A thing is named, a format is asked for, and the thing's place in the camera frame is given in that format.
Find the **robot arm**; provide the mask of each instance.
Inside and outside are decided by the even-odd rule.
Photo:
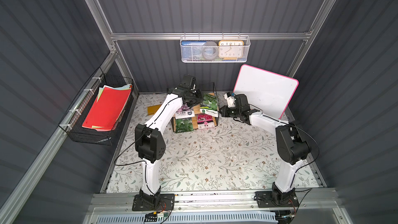
[[[224,97],[228,106],[220,109],[222,117],[233,117],[235,121],[260,127],[276,136],[278,154],[283,161],[278,177],[272,185],[272,198],[273,202],[280,205],[294,195],[293,182],[296,172],[311,152],[306,134],[301,131],[298,121],[288,123],[269,117],[257,109],[250,109],[244,94],[227,93]]]
[[[144,161],[140,197],[154,207],[160,200],[159,167],[166,151],[162,134],[180,107],[184,104],[192,107],[203,100],[200,90],[195,89],[195,80],[195,77],[184,75],[177,87],[168,90],[165,101],[150,120],[135,127],[135,150]]]

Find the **wire basket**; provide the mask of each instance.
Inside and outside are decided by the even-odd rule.
[[[74,110],[68,110],[64,114],[65,117],[68,112],[72,111],[72,118],[67,123],[60,122],[58,125],[74,142],[112,145],[112,142],[119,141],[118,139],[120,138],[123,127],[127,121],[128,114],[124,113],[126,111],[128,112],[132,106],[132,102],[134,100],[132,93],[129,95],[126,105],[111,131],[98,132],[94,129],[84,128],[82,127],[82,124],[85,121],[95,99],[97,98],[100,87],[103,87],[104,85],[110,87],[121,87],[129,83],[133,85],[132,79],[109,74],[102,74],[100,77],[92,79],[97,79],[97,81],[94,83],[91,89],[86,89],[88,91],[87,95],[83,98],[79,106]]]
[[[182,62],[246,62],[249,36],[198,34],[180,38]]]

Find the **wall clock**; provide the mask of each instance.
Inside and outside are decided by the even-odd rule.
[[[243,56],[243,41],[221,40],[218,43],[218,56],[224,60],[237,60]]]

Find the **floral tablecloth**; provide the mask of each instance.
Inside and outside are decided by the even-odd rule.
[[[226,105],[224,97],[218,97],[220,105]],[[151,118],[147,107],[162,104],[165,98],[165,94],[139,96],[122,151],[134,142],[135,126]],[[163,138],[166,152],[159,170],[162,192],[269,189],[278,175],[281,158],[275,136],[232,118],[220,117],[215,128],[178,134],[169,123]],[[140,158],[132,146],[117,163],[136,161]],[[107,192],[139,191],[142,171],[141,163],[115,167]],[[308,166],[299,170],[295,186],[318,187]]]

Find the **black wire frame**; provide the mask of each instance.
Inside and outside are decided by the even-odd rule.
[[[65,116],[69,113],[71,107],[76,102],[78,96],[83,91],[83,89],[80,90],[80,92],[74,98],[71,105],[68,107],[68,110],[64,113],[64,116],[62,117],[62,120],[59,122],[58,125],[60,128],[64,130],[64,132],[67,133],[68,137],[74,142],[101,144],[101,145],[110,146],[112,145],[112,143],[117,142],[119,140],[121,133],[123,131],[123,126],[126,124],[128,114],[124,113],[128,112],[132,106],[132,102],[134,100],[134,97],[132,95],[134,89],[133,87],[131,89],[131,94],[129,95],[126,105],[122,113],[120,114],[119,118],[117,119],[116,123],[112,127],[111,131],[98,132],[94,129],[84,128],[82,127],[82,124],[85,121],[88,112],[90,111],[96,99],[96,96],[98,95],[100,87],[103,87],[104,85],[110,87],[121,87],[126,84],[132,84],[132,85],[134,84],[131,78],[121,77],[116,75],[102,73],[102,75],[99,78],[100,79],[94,78],[96,79],[96,82],[91,87],[91,90],[87,92],[86,96],[77,107],[77,111],[73,112],[72,118],[69,120],[69,122],[67,124],[61,123],[62,120],[65,118]],[[88,84],[88,82],[92,79],[93,78],[91,76],[83,87],[85,87]]]

